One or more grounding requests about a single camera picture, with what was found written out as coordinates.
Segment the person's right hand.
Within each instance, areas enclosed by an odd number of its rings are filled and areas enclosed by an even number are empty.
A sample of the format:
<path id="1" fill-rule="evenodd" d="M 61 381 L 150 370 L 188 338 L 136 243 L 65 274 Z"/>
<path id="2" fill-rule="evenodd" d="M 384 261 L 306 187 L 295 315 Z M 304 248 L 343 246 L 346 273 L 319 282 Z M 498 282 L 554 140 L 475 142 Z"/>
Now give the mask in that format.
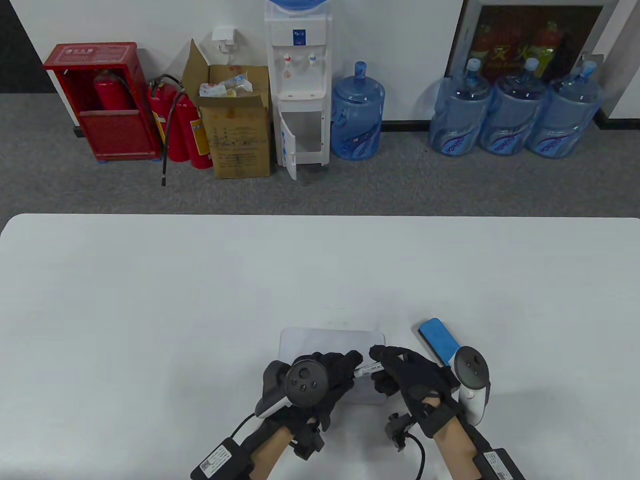
<path id="1" fill-rule="evenodd" d="M 434 439 L 460 414 L 445 370 L 435 362 L 397 346 L 374 345 L 369 356 L 382 365 L 381 371 L 371 375 L 375 390 L 386 397 L 400 393 L 427 438 Z"/>

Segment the person's left hand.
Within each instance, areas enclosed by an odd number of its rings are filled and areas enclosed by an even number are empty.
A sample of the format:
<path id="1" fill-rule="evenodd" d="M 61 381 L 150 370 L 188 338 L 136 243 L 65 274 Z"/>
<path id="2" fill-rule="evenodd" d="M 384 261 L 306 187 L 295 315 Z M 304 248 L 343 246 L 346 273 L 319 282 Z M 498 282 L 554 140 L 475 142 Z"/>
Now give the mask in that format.
<path id="1" fill-rule="evenodd" d="M 312 406 L 283 407 L 267 420 L 284 427 L 291 435 L 296 437 L 306 425 L 313 425 L 326 432 L 331 425 L 331 413 L 343 396 L 354 388 L 354 371 L 363 361 L 363 356 L 357 350 L 350 350 L 346 354 L 329 352 L 322 354 L 314 352 L 302 355 L 295 359 L 293 368 L 297 368 L 300 362 L 315 362 L 321 365 L 326 372 L 326 388 L 316 403 Z"/>

